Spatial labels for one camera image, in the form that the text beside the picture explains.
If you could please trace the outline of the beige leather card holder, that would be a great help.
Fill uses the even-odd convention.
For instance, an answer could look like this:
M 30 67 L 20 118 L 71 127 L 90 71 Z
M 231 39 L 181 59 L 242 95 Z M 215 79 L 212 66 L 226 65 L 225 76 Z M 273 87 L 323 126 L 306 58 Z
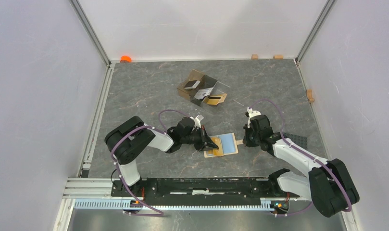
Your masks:
M 243 144 L 243 140 L 237 140 L 234 133 L 227 133 L 227 134 L 221 134 L 216 136 L 219 137 L 222 141 L 222 147 L 224 153 L 223 156 L 238 154 L 238 146 Z M 204 151 L 203 154 L 205 158 L 212 157 L 212 156 L 208 157 L 206 151 Z

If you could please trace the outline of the gold VIP card stack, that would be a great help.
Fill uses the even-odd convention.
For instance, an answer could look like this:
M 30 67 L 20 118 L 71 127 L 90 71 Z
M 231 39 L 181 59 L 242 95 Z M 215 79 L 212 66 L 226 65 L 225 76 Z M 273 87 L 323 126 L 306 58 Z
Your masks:
M 223 103 L 227 97 L 227 94 L 220 94 L 220 95 L 214 95 L 214 96 L 207 96 L 203 99 L 203 103 L 206 105 L 211 105 L 211 106 L 217 106 L 220 103 Z

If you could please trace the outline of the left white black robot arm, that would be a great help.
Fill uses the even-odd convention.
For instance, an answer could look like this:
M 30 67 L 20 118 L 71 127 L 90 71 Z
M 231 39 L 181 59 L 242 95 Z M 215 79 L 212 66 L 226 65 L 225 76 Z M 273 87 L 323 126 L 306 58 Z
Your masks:
M 183 144 L 193 145 L 196 151 L 218 150 L 218 145 L 208 136 L 202 117 L 184 117 L 174 127 L 161 131 L 134 116 L 109 132 L 104 142 L 119 170 L 123 190 L 130 196 L 141 191 L 141 179 L 136 158 L 147 148 L 173 153 Z

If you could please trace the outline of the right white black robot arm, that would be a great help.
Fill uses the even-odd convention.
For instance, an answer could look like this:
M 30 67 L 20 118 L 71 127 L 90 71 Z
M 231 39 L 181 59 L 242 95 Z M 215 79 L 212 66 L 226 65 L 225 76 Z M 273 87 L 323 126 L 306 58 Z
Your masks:
M 293 193 L 305 198 L 325 217 L 350 211 L 360 201 L 359 193 L 339 159 L 327 160 L 300 147 L 281 132 L 274 132 L 268 117 L 258 111 L 246 112 L 243 143 L 260 147 L 270 155 L 284 160 L 301 175 L 283 168 L 269 175 L 268 190 L 273 196 Z

